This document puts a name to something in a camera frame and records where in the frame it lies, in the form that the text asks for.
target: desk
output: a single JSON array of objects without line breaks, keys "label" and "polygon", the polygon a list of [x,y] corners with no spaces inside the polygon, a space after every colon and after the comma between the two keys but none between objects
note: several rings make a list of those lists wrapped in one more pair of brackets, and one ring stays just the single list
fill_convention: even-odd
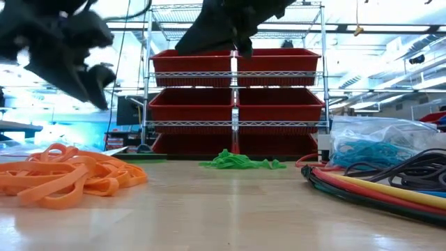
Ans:
[{"label": "desk", "polygon": [[327,196],[293,162],[279,170],[138,165],[147,184],[115,197],[84,195],[68,210],[19,207],[16,198],[1,197],[1,249],[445,250],[444,229]]},{"label": "desk", "polygon": [[37,125],[0,121],[0,132],[25,132],[25,139],[34,138],[36,132],[40,132],[42,129],[42,126]]}]

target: green rubber band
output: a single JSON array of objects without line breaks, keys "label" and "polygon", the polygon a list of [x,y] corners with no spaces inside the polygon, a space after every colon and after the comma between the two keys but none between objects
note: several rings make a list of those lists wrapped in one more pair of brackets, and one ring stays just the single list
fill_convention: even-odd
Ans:
[{"label": "green rubber band", "polygon": [[201,162],[200,166],[216,169],[286,169],[286,165],[278,160],[273,160],[271,165],[268,160],[252,161],[246,155],[229,153],[227,149],[219,153],[211,162]]}]

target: wire shelf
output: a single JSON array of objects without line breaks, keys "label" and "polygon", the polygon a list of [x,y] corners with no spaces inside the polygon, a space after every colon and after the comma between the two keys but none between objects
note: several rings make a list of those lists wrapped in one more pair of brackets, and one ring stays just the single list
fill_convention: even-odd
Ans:
[{"label": "wire shelf", "polygon": [[324,128],[326,121],[147,121],[147,126],[249,126],[249,127],[315,127]]},{"label": "wire shelf", "polygon": [[184,72],[184,73],[150,73],[150,78],[214,78],[214,77],[321,77],[322,72]]},{"label": "wire shelf", "polygon": [[[160,24],[160,28],[165,38],[170,41],[178,41],[180,40],[186,30],[172,30],[163,28],[163,24]],[[286,32],[277,32],[277,31],[260,31],[256,33],[251,39],[303,39],[307,36],[308,31],[286,31]]]},{"label": "wire shelf", "polygon": [[[259,27],[252,39],[302,39],[307,36],[319,18],[320,1],[295,2],[286,8],[281,18],[275,16]],[[165,4],[152,7],[153,19],[167,40],[180,40],[201,12],[201,4]],[[290,30],[278,31],[271,24],[297,25]]]}]

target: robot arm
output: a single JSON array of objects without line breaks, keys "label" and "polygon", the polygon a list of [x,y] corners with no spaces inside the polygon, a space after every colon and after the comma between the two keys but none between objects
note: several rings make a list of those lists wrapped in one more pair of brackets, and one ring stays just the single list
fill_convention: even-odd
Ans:
[{"label": "robot arm", "polygon": [[[243,56],[252,53],[249,39],[257,26],[276,15],[295,0],[203,0],[195,23],[176,46],[179,54],[237,49]],[[127,20],[144,14],[151,7],[128,17],[100,18],[90,10],[97,0],[7,0],[0,13],[0,56],[17,61],[17,54],[29,49],[25,68],[50,84],[83,102],[107,109],[103,89],[116,81],[106,66],[89,68],[84,63],[89,50],[108,47],[114,36],[107,22]],[[61,17],[60,12],[67,13]]]}]

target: orange rubber band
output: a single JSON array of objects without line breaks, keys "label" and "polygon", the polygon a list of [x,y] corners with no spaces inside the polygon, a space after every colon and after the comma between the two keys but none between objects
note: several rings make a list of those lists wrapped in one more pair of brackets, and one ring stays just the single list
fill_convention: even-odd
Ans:
[{"label": "orange rubber band", "polygon": [[117,158],[53,144],[24,162],[0,164],[0,190],[21,205],[65,209],[83,194],[113,196],[119,188],[146,183],[146,172]]}]

